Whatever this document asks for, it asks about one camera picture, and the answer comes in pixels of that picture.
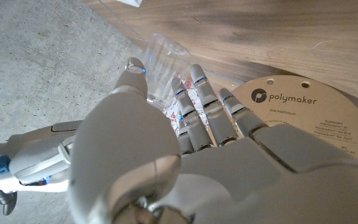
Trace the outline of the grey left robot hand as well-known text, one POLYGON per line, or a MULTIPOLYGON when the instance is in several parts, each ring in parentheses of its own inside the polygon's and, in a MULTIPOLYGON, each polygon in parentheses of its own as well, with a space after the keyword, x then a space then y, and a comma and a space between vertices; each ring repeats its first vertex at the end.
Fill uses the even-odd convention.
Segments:
POLYGON ((358 223, 358 160, 296 127, 268 126, 198 65, 204 127, 178 140, 147 102, 130 58, 110 95, 80 123, 68 201, 77 223, 358 223))

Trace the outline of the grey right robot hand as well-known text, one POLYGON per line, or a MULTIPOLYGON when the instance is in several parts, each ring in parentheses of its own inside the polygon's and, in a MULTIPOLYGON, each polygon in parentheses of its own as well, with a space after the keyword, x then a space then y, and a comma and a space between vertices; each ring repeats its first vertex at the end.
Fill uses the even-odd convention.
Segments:
POLYGON ((76 130, 81 121, 57 123, 0 143, 0 190, 65 192, 76 130))

